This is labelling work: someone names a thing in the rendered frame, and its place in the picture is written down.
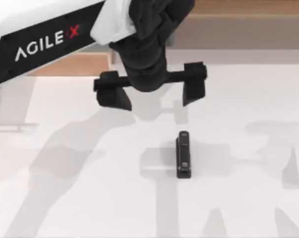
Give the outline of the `pulled-out wooden drawer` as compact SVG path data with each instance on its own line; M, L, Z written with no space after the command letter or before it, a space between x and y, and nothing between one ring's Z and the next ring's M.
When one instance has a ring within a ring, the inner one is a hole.
M98 76L109 71L115 59L108 46L94 44L42 66L28 76Z

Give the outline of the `black stapler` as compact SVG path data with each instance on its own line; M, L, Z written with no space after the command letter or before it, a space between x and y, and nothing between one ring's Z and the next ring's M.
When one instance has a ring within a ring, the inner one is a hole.
M188 131L180 131L176 138L177 178L191 178L190 137Z

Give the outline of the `wooden cupboard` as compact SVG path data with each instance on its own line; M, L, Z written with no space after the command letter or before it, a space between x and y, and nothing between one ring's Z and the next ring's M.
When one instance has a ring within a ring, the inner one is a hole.
M177 50L299 50L299 0L196 0Z

